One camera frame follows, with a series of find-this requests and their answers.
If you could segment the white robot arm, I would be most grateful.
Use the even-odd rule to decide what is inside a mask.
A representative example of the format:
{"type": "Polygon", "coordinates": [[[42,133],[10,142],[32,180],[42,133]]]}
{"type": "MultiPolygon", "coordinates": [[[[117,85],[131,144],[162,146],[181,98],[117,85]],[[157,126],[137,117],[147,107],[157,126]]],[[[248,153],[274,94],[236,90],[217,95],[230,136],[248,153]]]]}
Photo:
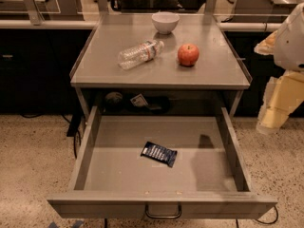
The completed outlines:
{"type": "Polygon", "coordinates": [[[298,4],[278,30],[255,47],[255,53],[273,55],[275,65],[284,69],[271,77],[263,95],[256,130],[276,133],[304,102],[304,3],[298,4]]]}

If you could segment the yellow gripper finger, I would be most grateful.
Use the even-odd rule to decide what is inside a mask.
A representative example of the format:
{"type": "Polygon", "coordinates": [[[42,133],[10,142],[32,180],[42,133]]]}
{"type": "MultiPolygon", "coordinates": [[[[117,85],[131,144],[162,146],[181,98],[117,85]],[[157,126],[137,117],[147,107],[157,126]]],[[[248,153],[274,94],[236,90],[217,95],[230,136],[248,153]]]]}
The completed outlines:
{"type": "Polygon", "coordinates": [[[256,130],[264,135],[276,133],[304,102],[304,73],[286,70],[266,85],[256,130]]]}
{"type": "Polygon", "coordinates": [[[275,42],[276,42],[276,35],[277,31],[274,31],[269,36],[267,36],[264,40],[258,43],[255,48],[254,52],[260,55],[273,55],[275,42]]]}

